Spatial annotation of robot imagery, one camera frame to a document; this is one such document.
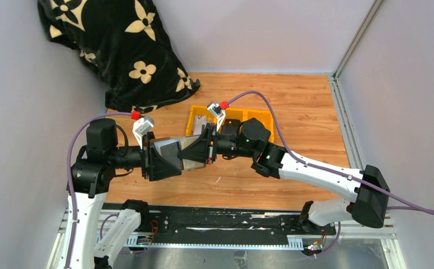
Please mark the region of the brown leather card holder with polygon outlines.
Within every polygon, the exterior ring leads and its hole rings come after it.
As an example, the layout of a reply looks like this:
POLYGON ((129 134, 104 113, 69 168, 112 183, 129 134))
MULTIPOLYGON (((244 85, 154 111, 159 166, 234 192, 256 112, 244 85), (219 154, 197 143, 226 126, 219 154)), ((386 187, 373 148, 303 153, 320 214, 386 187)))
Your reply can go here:
POLYGON ((201 169, 206 166, 206 164, 199 163, 193 160, 182 159, 179 154, 183 149, 187 148, 191 143, 193 143, 198 137, 197 136, 186 136, 186 137, 166 137, 152 140, 154 147, 158 154, 163 157, 166 161, 170 162, 182 171, 201 169))

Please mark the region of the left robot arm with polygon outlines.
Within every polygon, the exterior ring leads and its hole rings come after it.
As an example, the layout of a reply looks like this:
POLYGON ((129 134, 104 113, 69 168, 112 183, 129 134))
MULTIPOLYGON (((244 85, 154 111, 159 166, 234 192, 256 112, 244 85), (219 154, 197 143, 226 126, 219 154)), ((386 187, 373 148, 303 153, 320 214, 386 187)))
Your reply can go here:
POLYGON ((183 165, 170 150, 158 150, 151 144, 151 120, 136 121, 134 133, 140 143, 118 146, 121 126, 100 116, 81 127, 86 134, 76 159, 67 159, 68 219, 61 254, 54 268, 112 268, 130 235, 135 231, 155 234, 159 222, 150 216, 148 203, 125 201, 117 217, 100 239, 99 218, 117 170, 132 172, 139 168, 151 181, 180 175, 183 165))

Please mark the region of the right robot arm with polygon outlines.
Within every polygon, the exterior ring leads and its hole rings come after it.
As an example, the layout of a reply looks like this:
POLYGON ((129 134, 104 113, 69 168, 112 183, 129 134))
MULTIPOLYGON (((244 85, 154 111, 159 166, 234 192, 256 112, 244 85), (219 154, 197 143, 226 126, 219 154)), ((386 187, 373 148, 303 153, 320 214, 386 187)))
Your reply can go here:
POLYGON ((384 226, 390 191, 379 168, 343 168, 308 159, 269 141, 271 132, 255 118, 242 122, 232 133, 217 131, 207 123, 201 135, 178 153, 181 160, 209 164, 217 155, 226 159, 248 157, 251 168, 264 177, 290 179, 324 188, 339 197, 306 202, 300 229, 313 234, 333 222, 353 220, 369 228, 384 226))

